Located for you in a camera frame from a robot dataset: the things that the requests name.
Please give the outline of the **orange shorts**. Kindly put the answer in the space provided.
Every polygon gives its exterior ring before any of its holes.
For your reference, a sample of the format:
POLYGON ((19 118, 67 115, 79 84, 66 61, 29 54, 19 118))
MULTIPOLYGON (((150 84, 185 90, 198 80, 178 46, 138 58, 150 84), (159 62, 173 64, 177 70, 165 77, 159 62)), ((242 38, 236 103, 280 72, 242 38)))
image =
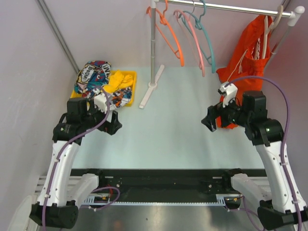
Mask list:
POLYGON ((271 57, 271 33, 265 35, 266 22, 271 25, 273 19, 259 15, 243 30, 228 65, 217 70, 221 83, 244 76, 264 76, 265 66, 271 57))

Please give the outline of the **beige hanger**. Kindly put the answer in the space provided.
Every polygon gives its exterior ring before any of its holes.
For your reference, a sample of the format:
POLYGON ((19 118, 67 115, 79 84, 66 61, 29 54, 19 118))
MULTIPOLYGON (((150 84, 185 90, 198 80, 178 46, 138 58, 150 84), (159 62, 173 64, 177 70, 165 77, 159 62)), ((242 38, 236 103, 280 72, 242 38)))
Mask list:
POLYGON ((279 24, 279 22, 282 18, 283 10, 284 10, 283 5, 278 6, 278 8, 277 8, 278 13, 276 14, 276 19, 274 21, 272 21, 271 24, 269 24, 269 16, 265 16, 263 49, 262 49, 261 59, 265 59, 265 57, 266 57, 267 45, 268 45, 268 35, 273 29, 275 29, 278 26, 278 24, 279 24))

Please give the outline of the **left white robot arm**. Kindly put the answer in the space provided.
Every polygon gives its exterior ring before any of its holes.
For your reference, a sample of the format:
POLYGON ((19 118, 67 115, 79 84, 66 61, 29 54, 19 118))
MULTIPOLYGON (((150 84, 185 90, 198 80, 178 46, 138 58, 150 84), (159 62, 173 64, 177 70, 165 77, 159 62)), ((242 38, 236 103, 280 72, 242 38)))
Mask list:
POLYGON ((85 135, 94 130, 114 135, 122 124, 118 113, 111 111, 110 98, 103 94, 89 100, 70 98, 66 113, 53 129, 52 156, 43 188, 32 205, 30 219, 43 229, 71 229, 79 209, 93 192, 102 192, 106 180, 95 173, 85 173, 77 184, 68 188, 74 159, 85 135))

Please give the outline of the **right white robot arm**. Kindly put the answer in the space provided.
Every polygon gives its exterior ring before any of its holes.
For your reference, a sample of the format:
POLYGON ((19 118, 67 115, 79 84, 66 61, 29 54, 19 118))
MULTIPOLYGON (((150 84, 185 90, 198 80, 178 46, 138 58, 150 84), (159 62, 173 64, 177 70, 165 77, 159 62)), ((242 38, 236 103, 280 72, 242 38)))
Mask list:
POLYGON ((242 104, 238 105, 236 91, 219 90, 219 93, 223 101, 208 107, 202 124, 214 132, 219 117, 222 127, 231 123, 243 127, 263 162, 270 188, 265 191, 236 168, 224 173, 223 190, 238 191, 249 200, 256 207, 262 226, 269 231, 287 225, 300 227, 308 219, 308 206, 287 161, 287 146, 283 143, 286 130, 278 120, 267 117, 265 95, 261 91, 246 91, 242 104))

